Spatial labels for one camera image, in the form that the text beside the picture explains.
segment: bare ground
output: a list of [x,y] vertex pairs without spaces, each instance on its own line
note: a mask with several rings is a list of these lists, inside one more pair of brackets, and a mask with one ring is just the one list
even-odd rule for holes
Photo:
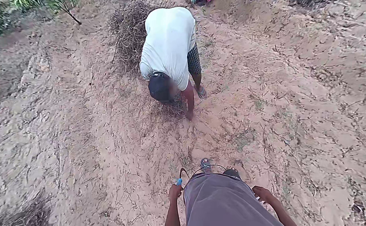
[[85,1],[82,26],[64,15],[0,39],[0,213],[43,191],[55,225],[160,225],[180,167],[210,157],[298,225],[366,225],[366,1],[190,8],[210,94],[193,122],[153,114],[112,64],[116,8]]

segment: man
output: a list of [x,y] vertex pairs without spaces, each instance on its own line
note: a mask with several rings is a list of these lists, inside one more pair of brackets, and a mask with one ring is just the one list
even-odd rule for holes
[[206,96],[201,86],[201,65],[195,42],[195,19],[186,8],[159,8],[145,20],[147,37],[142,48],[140,70],[149,81],[150,94],[164,104],[173,103],[177,89],[189,105],[186,117],[191,120],[194,92],[193,77],[200,98]]
[[[206,158],[200,165],[204,172],[193,175],[184,189],[187,226],[296,226],[268,189],[259,186],[250,189],[234,168],[223,174],[212,173]],[[165,226],[180,226],[177,198],[181,190],[181,185],[172,185],[169,189]],[[259,203],[261,201],[274,208],[280,222]]]

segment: black cable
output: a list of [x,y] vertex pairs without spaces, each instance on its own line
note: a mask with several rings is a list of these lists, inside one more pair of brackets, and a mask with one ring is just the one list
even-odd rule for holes
[[210,167],[210,166],[219,166],[219,167],[222,167],[222,168],[226,171],[226,168],[225,168],[225,167],[223,167],[223,166],[221,166],[221,165],[218,165],[218,164],[211,164],[211,165],[207,165],[207,166],[204,166],[204,167],[199,168],[198,170],[196,170],[196,171],[193,173],[193,175],[194,175],[196,172],[198,172],[199,170],[202,170],[203,168]]
[[[203,168],[211,167],[211,166],[219,166],[219,167],[222,167],[222,168],[226,171],[226,168],[225,168],[225,167],[223,167],[223,166],[221,166],[221,165],[218,165],[218,164],[211,164],[211,165],[207,165],[207,166],[204,166],[204,167],[199,168],[198,170],[196,170],[196,171],[193,173],[193,176],[194,176],[194,174],[195,174],[196,172],[198,172],[199,170],[202,170]],[[179,177],[179,178],[181,178],[181,177],[182,177],[182,173],[183,173],[183,171],[186,173],[186,175],[187,175],[187,177],[189,178],[189,180],[193,177],[193,176],[191,176],[191,177],[189,176],[189,174],[187,173],[186,169],[181,168],[181,169],[180,169],[180,177]]]

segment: checkered lungi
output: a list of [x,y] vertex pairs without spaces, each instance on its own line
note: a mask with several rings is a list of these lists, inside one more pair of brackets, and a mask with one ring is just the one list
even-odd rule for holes
[[197,43],[187,54],[187,62],[189,64],[189,72],[191,75],[201,74],[200,56],[198,55]]

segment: dry thorny bush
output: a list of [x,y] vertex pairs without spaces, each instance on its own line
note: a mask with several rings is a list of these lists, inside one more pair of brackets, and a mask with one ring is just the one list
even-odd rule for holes
[[147,35],[145,19],[157,8],[170,8],[171,4],[148,0],[133,0],[116,9],[108,21],[109,33],[115,38],[115,55],[127,74],[140,74],[141,51]]
[[333,2],[335,0],[290,0],[290,5],[298,5],[307,9],[318,9],[323,8],[328,3]]
[[0,226],[49,226],[51,209],[47,206],[48,201],[39,193],[21,208],[14,208],[15,212],[1,213]]
[[163,116],[165,116],[167,119],[176,117],[178,120],[181,120],[184,118],[186,110],[186,99],[178,92],[173,104],[166,105],[157,101],[156,104],[152,105],[151,116],[154,116],[155,118],[163,118]]

